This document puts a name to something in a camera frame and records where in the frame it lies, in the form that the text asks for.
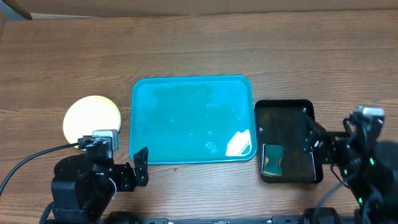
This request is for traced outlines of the green yellow sponge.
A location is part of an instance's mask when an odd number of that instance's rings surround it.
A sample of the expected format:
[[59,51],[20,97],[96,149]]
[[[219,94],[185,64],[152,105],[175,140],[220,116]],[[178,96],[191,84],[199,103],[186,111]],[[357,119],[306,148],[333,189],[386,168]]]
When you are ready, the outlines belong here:
[[262,173],[269,176],[281,176],[281,161],[284,155],[284,148],[280,145],[263,145]]

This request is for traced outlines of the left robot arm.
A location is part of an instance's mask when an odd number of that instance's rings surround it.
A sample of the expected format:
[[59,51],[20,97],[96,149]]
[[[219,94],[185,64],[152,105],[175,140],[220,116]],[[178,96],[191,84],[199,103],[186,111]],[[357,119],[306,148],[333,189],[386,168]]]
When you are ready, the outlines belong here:
[[133,155],[130,163],[115,164],[107,156],[87,153],[58,162],[51,183],[53,202],[45,208],[40,223],[134,223],[129,212],[111,212],[101,219],[116,192],[132,192],[149,181],[147,147]]

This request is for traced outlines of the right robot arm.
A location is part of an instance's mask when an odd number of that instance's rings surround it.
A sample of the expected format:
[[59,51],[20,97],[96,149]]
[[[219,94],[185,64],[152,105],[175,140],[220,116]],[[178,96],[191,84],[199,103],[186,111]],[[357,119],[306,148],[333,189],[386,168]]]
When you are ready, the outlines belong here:
[[343,186],[359,205],[355,223],[397,223],[397,143],[378,140],[384,119],[382,108],[360,105],[343,120],[345,130],[334,132],[305,117],[302,151],[317,164],[337,167],[341,175],[319,202],[312,223],[323,223],[321,206]]

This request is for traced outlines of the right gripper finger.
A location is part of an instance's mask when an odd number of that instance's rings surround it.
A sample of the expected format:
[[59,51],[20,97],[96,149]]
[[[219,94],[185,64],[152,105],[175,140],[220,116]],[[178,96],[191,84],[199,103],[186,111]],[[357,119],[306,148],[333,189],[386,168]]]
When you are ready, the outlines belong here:
[[318,154],[325,129],[308,113],[307,107],[303,107],[302,111],[304,113],[302,151],[305,154]]
[[349,140],[365,140],[367,137],[364,122],[366,118],[360,113],[351,113],[343,120],[345,131],[349,134]]

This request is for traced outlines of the green rimmed plate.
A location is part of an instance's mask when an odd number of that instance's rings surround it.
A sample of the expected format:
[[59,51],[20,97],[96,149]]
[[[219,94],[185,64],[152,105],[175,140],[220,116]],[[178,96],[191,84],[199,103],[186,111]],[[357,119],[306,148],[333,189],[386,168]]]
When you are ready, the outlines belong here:
[[99,95],[86,96],[69,107],[63,119],[63,134],[68,143],[76,143],[93,131],[119,131],[121,121],[121,113],[113,101]]

